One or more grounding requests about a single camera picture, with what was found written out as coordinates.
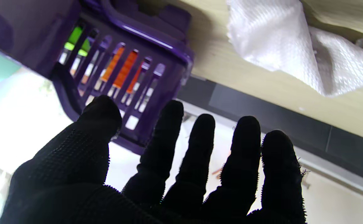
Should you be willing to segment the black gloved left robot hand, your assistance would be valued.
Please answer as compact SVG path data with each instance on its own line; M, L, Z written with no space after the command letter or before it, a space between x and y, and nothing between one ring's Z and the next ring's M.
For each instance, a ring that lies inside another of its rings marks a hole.
M162 110L137 173L123 190L105 185L109 142L122 125L117 105L96 97L78 120L13 173L1 224L305 224L300 164L289 137L244 116L233 133L221 185L206 200L215 120L201 114L175 183L165 193L183 104Z

